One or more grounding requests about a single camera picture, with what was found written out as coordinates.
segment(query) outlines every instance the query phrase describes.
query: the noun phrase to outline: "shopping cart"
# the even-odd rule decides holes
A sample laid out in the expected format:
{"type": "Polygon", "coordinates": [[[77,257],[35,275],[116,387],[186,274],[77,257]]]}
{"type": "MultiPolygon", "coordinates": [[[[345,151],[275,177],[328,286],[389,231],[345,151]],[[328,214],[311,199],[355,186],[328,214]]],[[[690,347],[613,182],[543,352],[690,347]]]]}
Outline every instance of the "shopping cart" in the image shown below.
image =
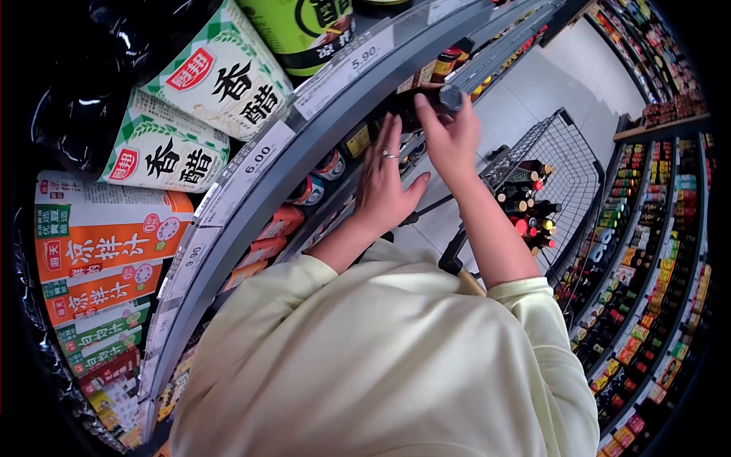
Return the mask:
{"type": "MultiPolygon", "coordinates": [[[[530,128],[512,148],[502,146],[494,151],[486,158],[488,166],[480,172],[480,178],[495,194],[515,168],[523,160],[530,159],[538,159],[554,167],[543,188],[534,192],[534,199],[560,203],[563,207],[560,213],[551,218],[558,229],[551,237],[556,247],[541,249],[536,257],[541,272],[548,278],[548,284],[555,287],[569,267],[586,262],[585,257],[579,254],[590,242],[599,221],[599,207],[605,192],[605,173],[565,108],[530,128]]],[[[453,196],[448,195],[421,211],[415,211],[399,227],[414,224],[419,216],[451,199],[453,196]]],[[[466,239],[464,226],[460,224],[457,235],[449,242],[439,260],[439,267],[464,279],[470,276],[474,281],[480,274],[465,272],[458,258],[466,239]]],[[[573,318],[570,306],[564,308],[563,312],[564,318],[570,322],[573,318]]]]}

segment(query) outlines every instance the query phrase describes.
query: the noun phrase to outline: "hand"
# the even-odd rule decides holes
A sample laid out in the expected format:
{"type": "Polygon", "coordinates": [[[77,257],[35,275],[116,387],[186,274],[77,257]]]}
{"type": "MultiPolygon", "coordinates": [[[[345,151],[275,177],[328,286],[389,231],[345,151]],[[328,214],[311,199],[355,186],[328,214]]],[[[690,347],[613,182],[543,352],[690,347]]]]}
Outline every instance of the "hand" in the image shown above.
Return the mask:
{"type": "Polygon", "coordinates": [[[375,146],[365,153],[363,174],[352,218],[373,230],[375,238],[402,223],[424,195],[431,173],[423,173],[404,191],[398,174],[398,149],[401,145],[401,117],[386,115],[375,146]],[[387,159],[384,149],[396,156],[387,159]]]}
{"type": "Polygon", "coordinates": [[[474,115],[467,94],[462,93],[462,110],[454,119],[438,117],[423,94],[416,94],[414,105],[431,164],[447,187],[452,189],[461,180],[477,175],[474,156],[480,144],[480,120],[474,115]]]}

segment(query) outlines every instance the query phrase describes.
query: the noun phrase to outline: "right hand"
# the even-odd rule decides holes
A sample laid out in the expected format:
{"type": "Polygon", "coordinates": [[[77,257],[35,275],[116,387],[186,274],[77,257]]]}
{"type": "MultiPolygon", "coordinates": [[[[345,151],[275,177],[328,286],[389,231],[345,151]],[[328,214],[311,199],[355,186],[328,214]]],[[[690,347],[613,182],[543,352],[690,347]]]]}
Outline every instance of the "right hand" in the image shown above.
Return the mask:
{"type": "Polygon", "coordinates": [[[440,119],[423,94],[416,94],[414,105],[426,136],[429,159],[444,183],[451,186],[477,175],[474,156],[482,132],[469,96],[462,93],[462,110],[454,119],[440,119]]]}

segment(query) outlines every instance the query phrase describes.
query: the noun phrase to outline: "sleeve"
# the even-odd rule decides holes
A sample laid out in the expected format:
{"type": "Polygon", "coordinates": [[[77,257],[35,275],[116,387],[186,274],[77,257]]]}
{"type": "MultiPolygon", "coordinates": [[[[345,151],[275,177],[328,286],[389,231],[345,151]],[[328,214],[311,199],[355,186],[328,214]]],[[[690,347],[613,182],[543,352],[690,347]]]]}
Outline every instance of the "sleeve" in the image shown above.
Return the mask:
{"type": "Polygon", "coordinates": [[[205,395],[236,372],[299,305],[337,277],[308,255],[245,279],[211,321],[196,349],[186,394],[205,395]]]}
{"type": "Polygon", "coordinates": [[[596,402],[584,370],[571,352],[569,335],[546,278],[522,279],[493,287],[488,297],[504,305],[528,334],[546,388],[561,413],[555,430],[559,446],[571,456],[593,456],[599,443],[596,402]]]}

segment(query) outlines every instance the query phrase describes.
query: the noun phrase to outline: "white floor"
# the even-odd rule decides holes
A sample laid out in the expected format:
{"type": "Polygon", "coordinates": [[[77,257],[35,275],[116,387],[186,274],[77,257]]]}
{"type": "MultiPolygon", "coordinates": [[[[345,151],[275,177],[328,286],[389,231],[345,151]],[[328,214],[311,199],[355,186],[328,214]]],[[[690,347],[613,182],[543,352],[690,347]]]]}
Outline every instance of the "white floor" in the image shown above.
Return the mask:
{"type": "MultiPolygon", "coordinates": [[[[560,107],[567,109],[605,169],[614,150],[612,136],[619,116],[629,113],[636,118],[645,107],[622,63],[583,18],[561,31],[546,48],[534,47],[475,105],[482,121],[477,169],[484,167],[484,156],[500,145],[513,146],[560,107]]],[[[404,186],[425,171],[432,177],[417,210],[449,194],[428,158],[404,186]]],[[[395,243],[407,249],[429,249],[440,257],[459,224],[457,203],[452,200],[421,216],[416,224],[395,229],[395,243]]],[[[477,271],[469,243],[459,258],[465,268],[477,271]]]]}

